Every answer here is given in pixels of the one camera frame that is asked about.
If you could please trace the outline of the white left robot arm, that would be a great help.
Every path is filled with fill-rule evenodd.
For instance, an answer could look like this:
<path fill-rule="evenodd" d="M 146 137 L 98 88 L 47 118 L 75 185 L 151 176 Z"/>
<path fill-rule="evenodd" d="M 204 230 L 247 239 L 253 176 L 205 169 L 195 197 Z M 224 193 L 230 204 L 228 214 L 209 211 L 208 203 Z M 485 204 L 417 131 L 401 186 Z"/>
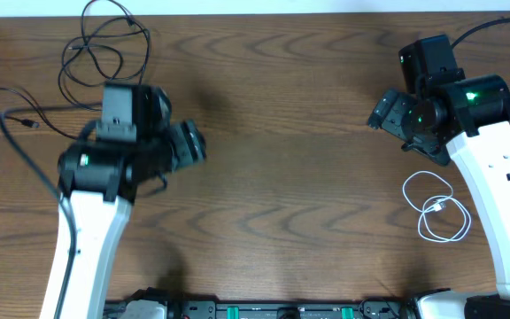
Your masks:
<path fill-rule="evenodd" d="M 163 89 L 107 83 L 101 116 L 58 159 L 58 238 L 40 316 L 99 318 L 138 186 L 205 161 L 194 121 Z"/>

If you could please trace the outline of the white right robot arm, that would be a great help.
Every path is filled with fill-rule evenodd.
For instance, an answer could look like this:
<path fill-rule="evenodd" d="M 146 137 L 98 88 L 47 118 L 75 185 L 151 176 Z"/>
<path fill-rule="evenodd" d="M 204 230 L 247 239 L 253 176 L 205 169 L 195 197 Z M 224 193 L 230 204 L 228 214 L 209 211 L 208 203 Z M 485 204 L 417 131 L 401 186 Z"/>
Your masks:
<path fill-rule="evenodd" d="M 402 48 L 406 91 L 388 90 L 368 126 L 441 166 L 455 163 L 491 249 L 497 290 L 435 290 L 413 297 L 404 318 L 510 318 L 510 91 L 498 75 L 468 79 L 445 35 Z"/>

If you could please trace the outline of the black USB cable blue plug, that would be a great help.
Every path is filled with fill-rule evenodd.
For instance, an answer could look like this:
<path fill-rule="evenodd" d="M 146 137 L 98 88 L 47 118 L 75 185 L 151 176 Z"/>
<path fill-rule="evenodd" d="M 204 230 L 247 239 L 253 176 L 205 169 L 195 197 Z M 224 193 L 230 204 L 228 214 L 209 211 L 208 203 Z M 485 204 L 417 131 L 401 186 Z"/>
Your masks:
<path fill-rule="evenodd" d="M 0 87 L 1 92 L 7 92 L 19 97 L 23 102 L 27 104 L 27 107 L 19 107 L 15 109 L 3 110 L 1 114 L 6 120 L 12 120 L 20 123 L 24 127 L 28 128 L 39 128 L 43 123 L 45 126 L 50 128 L 52 131 L 60 134 L 69 139 L 75 139 L 75 136 L 66 133 L 64 130 L 54 125 L 46 113 L 49 112 L 68 112 L 75 109 L 82 109 L 91 112 L 99 112 L 101 110 L 101 102 L 89 102 L 85 105 L 74 104 L 74 105 L 54 105 L 54 106 L 41 106 L 38 101 L 26 90 L 11 89 L 6 87 Z M 34 113 L 39 120 L 31 120 L 29 118 L 19 118 L 12 116 L 13 113 Z"/>

